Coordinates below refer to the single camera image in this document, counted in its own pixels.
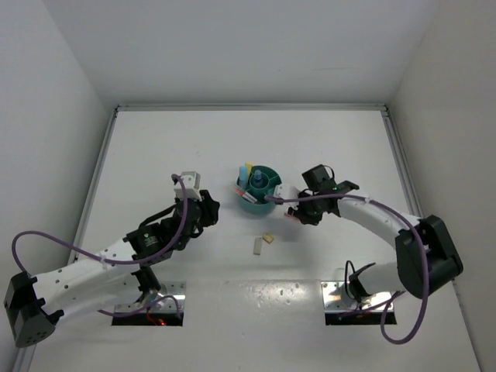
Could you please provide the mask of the pink highlighter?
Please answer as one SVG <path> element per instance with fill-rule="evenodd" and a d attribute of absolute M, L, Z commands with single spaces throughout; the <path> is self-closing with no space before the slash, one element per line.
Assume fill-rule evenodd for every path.
<path fill-rule="evenodd" d="M 288 217 L 289 219 L 292 219 L 296 222 L 300 222 L 301 220 L 299 219 L 299 217 L 295 214 L 295 211 L 291 210 L 291 211 L 287 211 L 284 213 L 284 216 L 285 217 Z"/>

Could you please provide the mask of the red slim pen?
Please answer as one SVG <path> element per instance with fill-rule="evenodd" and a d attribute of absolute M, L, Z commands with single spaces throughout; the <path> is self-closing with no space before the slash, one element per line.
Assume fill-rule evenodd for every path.
<path fill-rule="evenodd" d="M 242 189 L 239 185 L 235 185 L 235 193 L 237 193 L 241 198 L 248 201 L 251 204 L 256 204 L 257 199 L 253 197 L 248 191 Z"/>

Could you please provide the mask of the blue highlighter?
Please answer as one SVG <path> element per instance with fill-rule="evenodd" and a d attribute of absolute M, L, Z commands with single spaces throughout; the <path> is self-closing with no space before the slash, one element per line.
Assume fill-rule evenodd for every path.
<path fill-rule="evenodd" d="M 245 189 L 248 181 L 248 172 L 247 172 L 247 167 L 245 165 L 239 167 L 239 177 L 237 184 L 242 188 Z"/>

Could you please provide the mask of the yellow highlighter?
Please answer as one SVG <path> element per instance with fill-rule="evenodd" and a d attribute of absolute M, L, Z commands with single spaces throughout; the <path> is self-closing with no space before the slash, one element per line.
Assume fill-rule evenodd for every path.
<path fill-rule="evenodd" d="M 248 181 L 250 179 L 250 175 L 252 172 L 253 163 L 252 162 L 246 162 L 245 168 L 246 168 L 246 180 Z"/>

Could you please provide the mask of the clear spray bottle blue cap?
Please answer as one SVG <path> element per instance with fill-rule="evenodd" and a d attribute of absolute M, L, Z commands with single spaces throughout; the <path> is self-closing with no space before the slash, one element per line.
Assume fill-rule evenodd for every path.
<path fill-rule="evenodd" d="M 256 188 L 260 188 L 261 185 L 263 184 L 263 173 L 261 170 L 257 169 L 254 171 L 253 176 L 252 176 L 252 183 L 253 186 Z"/>

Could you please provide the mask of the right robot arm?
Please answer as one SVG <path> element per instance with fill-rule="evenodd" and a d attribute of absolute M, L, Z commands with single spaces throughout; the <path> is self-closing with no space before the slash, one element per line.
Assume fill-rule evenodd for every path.
<path fill-rule="evenodd" d="M 425 300 L 462 274 L 462 260 L 441 218 L 397 212 L 360 195 L 351 181 L 336 182 L 322 164 L 302 177 L 305 189 L 291 187 L 282 194 L 289 200 L 289 215 L 310 226 L 317 226 L 324 214 L 336 215 L 378 236 L 395 252 L 394 262 L 369 263 L 349 276 L 346 287 L 355 301 L 382 291 L 408 292 Z"/>

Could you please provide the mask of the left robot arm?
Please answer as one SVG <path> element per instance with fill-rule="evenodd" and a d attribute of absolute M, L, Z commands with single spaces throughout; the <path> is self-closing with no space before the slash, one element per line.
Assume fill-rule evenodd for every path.
<path fill-rule="evenodd" d="M 3 306 L 15 346 L 44 341 L 58 324 L 118 303 L 148 304 L 160 291 L 151 267 L 183 250 L 191 239 L 219 220 L 219 202 L 206 190 L 197 200 L 177 199 L 170 208 L 150 216 L 137 230 L 97 253 L 48 273 L 14 275 Z"/>

